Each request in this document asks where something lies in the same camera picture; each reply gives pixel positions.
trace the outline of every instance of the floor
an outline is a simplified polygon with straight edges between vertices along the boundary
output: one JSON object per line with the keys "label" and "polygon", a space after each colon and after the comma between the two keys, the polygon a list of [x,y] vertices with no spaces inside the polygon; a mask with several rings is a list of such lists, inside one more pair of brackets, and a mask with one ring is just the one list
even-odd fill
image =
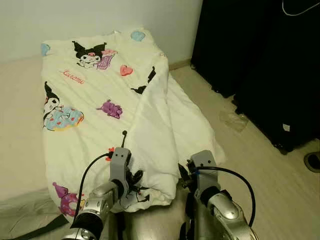
{"label": "floor", "polygon": [[[227,162],[221,167],[247,178],[256,197],[253,229],[261,240],[320,240],[320,174],[310,172],[303,157],[320,150],[320,141],[282,155],[249,121],[237,132],[220,117],[233,113],[232,98],[223,98],[189,66],[171,72],[191,100],[196,103],[216,132]],[[220,174],[219,183],[227,189],[245,212],[251,214],[246,186],[236,177]],[[129,240],[177,240],[184,222],[187,191],[179,189],[170,206],[151,207],[126,214]]]}

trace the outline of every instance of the pink cake print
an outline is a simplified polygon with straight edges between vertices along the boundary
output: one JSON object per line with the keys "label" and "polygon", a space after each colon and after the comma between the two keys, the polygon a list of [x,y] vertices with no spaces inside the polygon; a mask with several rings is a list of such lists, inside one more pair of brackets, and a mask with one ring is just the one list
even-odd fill
{"label": "pink cake print", "polygon": [[[60,203],[60,211],[66,216],[69,215],[74,217],[76,214],[76,210],[70,207],[70,203],[77,203],[78,198],[75,193],[68,193],[68,188],[59,186],[56,182],[53,182],[52,185],[55,187],[55,191],[58,197],[61,199]],[[85,200],[81,200],[80,209],[83,208],[85,204]]]}

